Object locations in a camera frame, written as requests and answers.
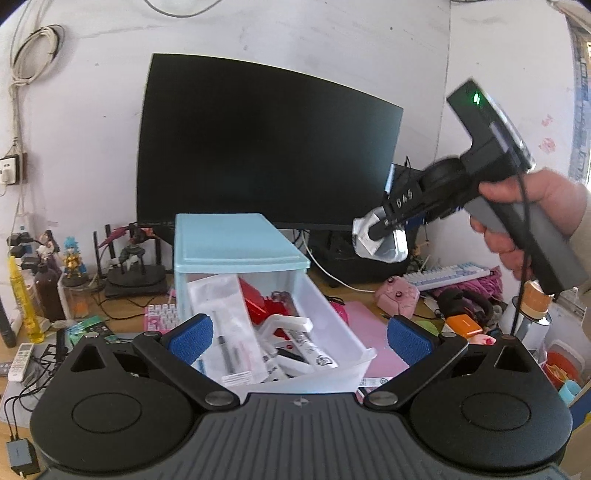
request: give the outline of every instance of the headphones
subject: headphones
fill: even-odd
[[[492,303],[475,291],[448,288],[436,300],[439,310],[445,318],[466,314],[480,326],[485,326],[491,321],[493,314]],[[467,300],[477,304],[482,308],[483,312],[475,311]]]

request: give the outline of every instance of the black circular disc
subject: black circular disc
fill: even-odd
[[[413,429],[435,454],[477,471],[552,461],[569,438],[570,414],[555,391],[538,388],[530,376],[492,368],[435,383],[411,405]]]
[[[131,427],[142,414],[142,405],[121,393],[99,393],[84,398],[72,411],[74,422],[91,433],[114,433]]]
[[[462,402],[464,418],[484,430],[506,432],[526,424],[531,417],[527,403],[513,395],[477,393]]]
[[[124,372],[102,375],[103,370],[74,377],[67,394],[48,391],[35,408],[31,433],[49,463],[114,475],[145,467],[182,444],[194,418],[181,392]]]

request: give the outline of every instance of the pink keyboard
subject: pink keyboard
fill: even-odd
[[[144,332],[167,333],[177,325],[177,306],[174,303],[148,305],[144,310]]]

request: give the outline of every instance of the white marker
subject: white marker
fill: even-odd
[[[313,343],[305,332],[285,330],[285,333],[296,344],[301,356],[316,370],[339,366],[328,353]]]

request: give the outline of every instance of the yellow bottle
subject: yellow bottle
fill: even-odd
[[[45,340],[45,334],[39,328],[37,323],[37,316],[35,315],[35,308],[27,293],[27,286],[25,285],[25,279],[17,267],[15,258],[11,255],[8,258],[8,270],[10,272],[10,285],[12,285],[12,291],[14,297],[17,300],[18,307],[22,315],[22,324],[25,326],[29,341],[33,343],[41,343]]]

